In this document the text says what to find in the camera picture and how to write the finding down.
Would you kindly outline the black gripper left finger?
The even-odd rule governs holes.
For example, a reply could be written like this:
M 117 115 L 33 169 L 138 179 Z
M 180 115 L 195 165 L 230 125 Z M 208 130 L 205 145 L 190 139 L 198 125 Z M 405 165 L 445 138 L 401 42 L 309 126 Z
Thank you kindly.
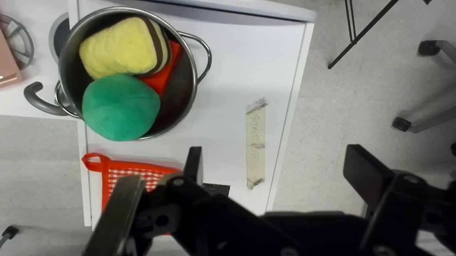
M 171 234 L 184 219 L 184 206 L 171 193 L 177 180 L 197 180 L 201 146 L 191 146 L 183 170 L 167 175 L 147 192 L 140 176 L 121 177 L 100 219 L 84 256 L 144 256 L 156 236 Z

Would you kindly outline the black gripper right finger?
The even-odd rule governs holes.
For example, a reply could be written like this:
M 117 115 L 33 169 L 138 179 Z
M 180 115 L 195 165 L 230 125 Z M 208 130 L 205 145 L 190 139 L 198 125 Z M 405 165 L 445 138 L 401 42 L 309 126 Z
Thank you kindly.
M 431 256 L 416 244 L 421 230 L 456 251 L 456 187 L 445 189 L 405 170 L 389 169 L 362 145 L 347 146 L 344 176 L 368 206 L 364 254 Z

